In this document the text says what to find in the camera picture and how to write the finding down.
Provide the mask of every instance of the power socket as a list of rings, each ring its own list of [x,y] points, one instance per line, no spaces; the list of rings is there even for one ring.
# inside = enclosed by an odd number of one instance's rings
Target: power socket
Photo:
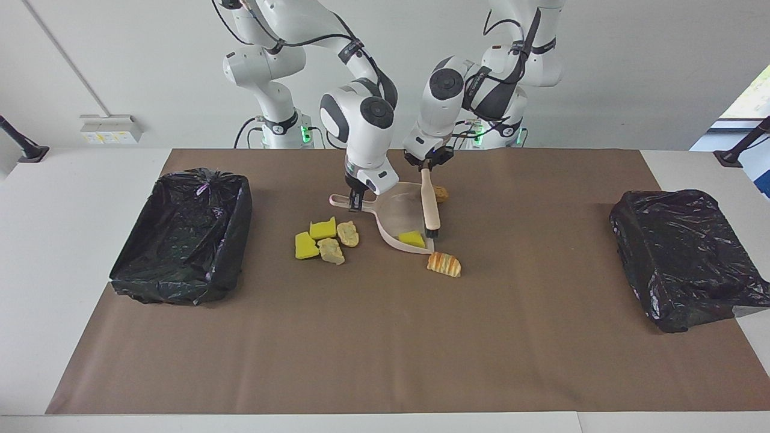
[[[131,116],[80,116],[81,135],[89,144],[137,144],[142,130]]]

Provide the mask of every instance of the dustpan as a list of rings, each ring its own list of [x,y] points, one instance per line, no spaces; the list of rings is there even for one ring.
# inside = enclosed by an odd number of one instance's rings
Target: dustpan
[[[398,235],[410,231],[424,233],[425,219],[419,183],[399,182],[379,195],[374,201],[364,200],[361,210],[371,213],[377,220],[377,228],[383,240],[391,247],[415,254],[431,254],[435,251],[434,240],[425,238],[425,248],[415,247],[398,240]],[[350,208],[348,196],[332,194],[329,196],[332,206]]]

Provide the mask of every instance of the wooden handle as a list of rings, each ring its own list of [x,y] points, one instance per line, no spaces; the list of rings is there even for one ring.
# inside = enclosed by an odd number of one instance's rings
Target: wooden handle
[[[422,169],[420,174],[423,177],[423,185],[422,188],[420,188],[420,194],[423,197],[425,228],[428,230],[439,230],[441,228],[441,219],[438,217],[436,193],[434,192],[433,184],[430,182],[430,170]]]

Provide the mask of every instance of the yellow sponge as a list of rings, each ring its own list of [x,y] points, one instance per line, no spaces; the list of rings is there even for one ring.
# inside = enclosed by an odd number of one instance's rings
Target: yellow sponge
[[[302,232],[294,237],[294,257],[304,260],[315,257],[320,252],[310,233]]]
[[[310,223],[310,237],[314,240],[326,239],[336,236],[336,220],[332,216],[331,220],[322,223]]]
[[[398,235],[398,240],[412,247],[425,248],[423,236],[418,231],[402,233]]]

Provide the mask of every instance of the white table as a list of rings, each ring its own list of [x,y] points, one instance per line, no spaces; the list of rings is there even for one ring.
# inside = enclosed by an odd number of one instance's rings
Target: white table
[[[54,149],[0,185],[0,432],[757,431],[770,412],[41,416],[167,149]],[[765,279],[770,202],[710,153],[643,152],[665,190],[713,195]],[[770,311],[739,320],[770,368]]]

